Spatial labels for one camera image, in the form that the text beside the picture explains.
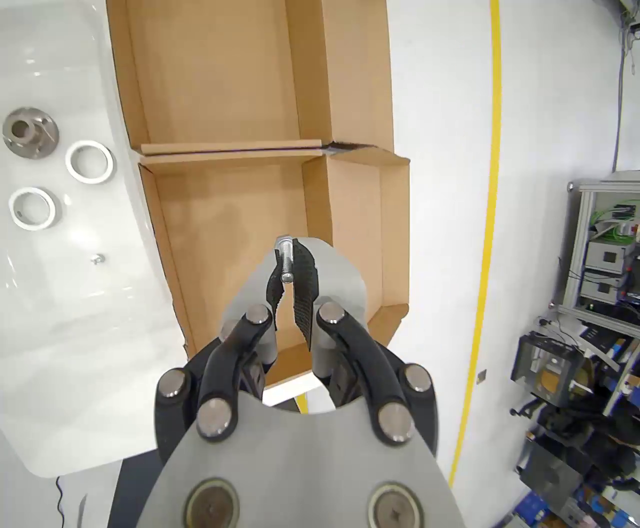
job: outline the threaded bolt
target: threaded bolt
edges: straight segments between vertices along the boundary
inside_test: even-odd
[[[289,235],[278,237],[276,249],[282,257],[281,281],[285,284],[293,282],[293,238]]]

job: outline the gray metal plate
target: gray metal plate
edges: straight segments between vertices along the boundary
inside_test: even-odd
[[[362,398],[334,412],[300,415],[242,392],[234,434],[220,444],[192,426],[166,464],[138,522],[183,526],[190,491],[212,477],[239,497],[238,527],[365,527],[380,484],[397,482],[419,500],[426,528],[463,528],[447,482],[418,436],[403,447],[376,439]]]

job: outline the electronic device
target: electronic device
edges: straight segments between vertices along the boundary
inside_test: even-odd
[[[631,265],[635,248],[635,242],[624,244],[601,238],[592,240],[587,247],[584,267],[622,275]]]

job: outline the white floor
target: white floor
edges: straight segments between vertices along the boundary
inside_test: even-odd
[[[478,371],[454,493],[488,528],[524,488],[511,468],[526,423],[509,381],[518,336],[552,295],[569,180],[611,169],[620,60],[598,0],[501,2],[502,144],[493,259]],[[492,123],[490,3],[388,0],[396,150],[412,160],[411,310],[391,348],[432,373],[438,461],[449,477],[465,397],[484,239]],[[640,73],[625,72],[619,169],[640,169]],[[418,225],[428,226],[426,230]],[[59,522],[52,479],[0,442],[3,524]],[[104,527],[118,464],[63,477],[68,525]]]

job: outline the metal rack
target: metal rack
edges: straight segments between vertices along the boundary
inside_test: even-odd
[[[640,199],[640,171],[616,173],[619,179],[603,180],[600,182],[571,183],[570,193],[580,193],[580,210],[578,213],[573,252],[569,273],[566,277],[566,287],[562,303],[557,310],[562,314],[576,317],[581,321],[597,324],[615,332],[640,339],[640,326],[626,323],[613,317],[596,314],[579,306],[580,281],[584,267],[584,257],[589,243],[589,221],[595,210],[596,198],[601,193],[631,194]]]

